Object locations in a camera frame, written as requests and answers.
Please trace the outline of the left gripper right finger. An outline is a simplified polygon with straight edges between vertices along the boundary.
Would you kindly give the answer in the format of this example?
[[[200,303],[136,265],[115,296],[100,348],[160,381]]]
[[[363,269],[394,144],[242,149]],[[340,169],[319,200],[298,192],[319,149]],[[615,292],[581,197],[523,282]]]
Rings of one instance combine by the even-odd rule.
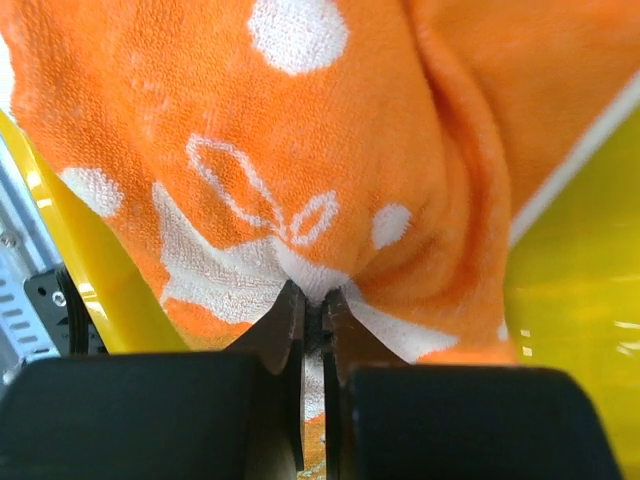
[[[400,358],[352,313],[343,292],[331,291],[322,304],[326,474],[356,479],[357,415],[350,378],[361,367],[395,367]]]

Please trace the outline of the orange towel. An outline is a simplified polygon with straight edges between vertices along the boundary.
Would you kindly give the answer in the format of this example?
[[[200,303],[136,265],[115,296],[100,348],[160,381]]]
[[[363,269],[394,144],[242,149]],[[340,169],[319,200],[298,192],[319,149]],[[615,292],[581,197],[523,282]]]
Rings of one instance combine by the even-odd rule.
[[[1,121],[115,237],[181,351],[61,356],[2,405],[9,479],[329,479],[322,304],[356,479],[628,479],[586,389],[525,364],[513,246],[629,114],[635,1],[5,1]],[[306,300],[304,468],[247,471],[255,361]]]

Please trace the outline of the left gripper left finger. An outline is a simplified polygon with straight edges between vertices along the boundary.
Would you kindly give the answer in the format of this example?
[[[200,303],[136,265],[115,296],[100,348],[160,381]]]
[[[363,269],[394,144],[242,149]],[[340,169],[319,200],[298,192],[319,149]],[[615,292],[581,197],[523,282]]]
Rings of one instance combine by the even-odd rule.
[[[225,350],[255,361],[247,426],[247,471],[304,468],[306,300],[288,281],[274,305]]]

